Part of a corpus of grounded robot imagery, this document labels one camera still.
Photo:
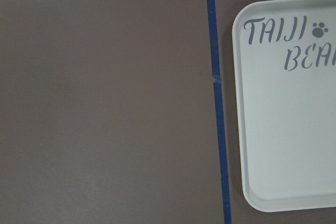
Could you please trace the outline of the white bear print tray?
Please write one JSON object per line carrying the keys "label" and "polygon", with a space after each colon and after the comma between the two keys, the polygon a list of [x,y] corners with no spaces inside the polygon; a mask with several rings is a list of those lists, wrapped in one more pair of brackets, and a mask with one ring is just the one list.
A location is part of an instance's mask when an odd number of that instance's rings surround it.
{"label": "white bear print tray", "polygon": [[264,212],[335,206],[335,0],[255,2],[236,16],[242,187]]}

